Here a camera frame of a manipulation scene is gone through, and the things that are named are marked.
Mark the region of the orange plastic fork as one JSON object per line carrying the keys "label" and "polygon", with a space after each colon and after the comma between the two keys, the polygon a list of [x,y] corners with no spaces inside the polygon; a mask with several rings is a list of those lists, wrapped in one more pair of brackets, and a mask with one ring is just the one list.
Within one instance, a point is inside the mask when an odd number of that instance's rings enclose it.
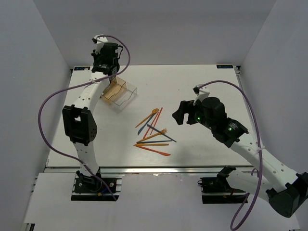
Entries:
{"label": "orange plastic fork", "polygon": [[154,138],[154,137],[159,136],[159,135],[161,135],[161,134],[159,134],[159,133],[157,132],[156,134],[153,134],[153,135],[150,135],[150,136],[148,136],[148,137],[145,137],[144,139],[141,139],[141,140],[139,140],[139,141],[146,141],[146,140],[149,140],[149,139]]}

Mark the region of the orange plastic spoon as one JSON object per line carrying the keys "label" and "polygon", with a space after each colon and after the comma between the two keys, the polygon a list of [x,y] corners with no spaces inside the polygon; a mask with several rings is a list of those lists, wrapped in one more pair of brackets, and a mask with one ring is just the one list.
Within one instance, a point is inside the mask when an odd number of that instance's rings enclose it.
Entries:
{"label": "orange plastic spoon", "polygon": [[145,118],[143,119],[135,128],[137,128],[139,125],[141,125],[142,123],[144,123],[147,119],[149,119],[150,117],[154,116],[157,112],[159,111],[158,108],[155,108],[152,110],[152,112]]}

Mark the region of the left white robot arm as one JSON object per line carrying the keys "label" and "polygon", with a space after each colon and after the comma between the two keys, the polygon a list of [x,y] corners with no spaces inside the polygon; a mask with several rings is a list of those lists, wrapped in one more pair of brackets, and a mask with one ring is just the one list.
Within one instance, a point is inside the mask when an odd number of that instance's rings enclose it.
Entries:
{"label": "left white robot arm", "polygon": [[93,141],[98,128],[92,113],[103,91],[110,85],[112,75],[119,70],[118,47],[113,42],[96,42],[96,49],[91,54],[94,63],[90,84],[71,106],[66,105],[62,110],[65,134],[82,161],[79,175],[86,178],[85,186],[91,192],[97,192],[102,186],[102,180],[95,176],[100,174],[100,168],[94,153]]}

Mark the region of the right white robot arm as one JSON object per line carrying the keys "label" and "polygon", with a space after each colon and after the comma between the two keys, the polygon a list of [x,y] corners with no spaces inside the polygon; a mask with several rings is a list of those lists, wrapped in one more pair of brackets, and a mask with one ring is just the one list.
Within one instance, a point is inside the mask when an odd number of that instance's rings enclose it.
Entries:
{"label": "right white robot arm", "polygon": [[188,114],[187,124],[199,123],[211,130],[214,138],[255,167],[261,178],[259,197],[268,201],[280,215],[290,218],[308,198],[308,174],[289,168],[266,149],[258,147],[248,129],[229,118],[224,104],[216,97],[180,102],[173,113],[178,125]]}

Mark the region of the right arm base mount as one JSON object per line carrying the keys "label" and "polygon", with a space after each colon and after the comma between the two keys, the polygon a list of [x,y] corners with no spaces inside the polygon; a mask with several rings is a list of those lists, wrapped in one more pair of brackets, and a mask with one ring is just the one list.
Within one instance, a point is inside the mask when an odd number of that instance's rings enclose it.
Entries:
{"label": "right arm base mount", "polygon": [[198,180],[204,205],[241,204],[244,202],[246,192],[232,188],[227,182],[227,177],[234,170],[236,170],[235,167],[225,166],[215,177],[202,177]]}

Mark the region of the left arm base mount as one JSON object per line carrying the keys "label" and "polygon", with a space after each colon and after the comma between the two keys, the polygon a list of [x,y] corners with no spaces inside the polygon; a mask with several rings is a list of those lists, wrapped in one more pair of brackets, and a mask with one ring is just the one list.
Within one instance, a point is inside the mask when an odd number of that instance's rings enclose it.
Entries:
{"label": "left arm base mount", "polygon": [[100,180],[93,176],[84,176],[78,170],[75,175],[71,201],[116,201],[121,191],[121,179],[112,177],[102,178],[100,172],[97,176],[107,184],[114,197]]}

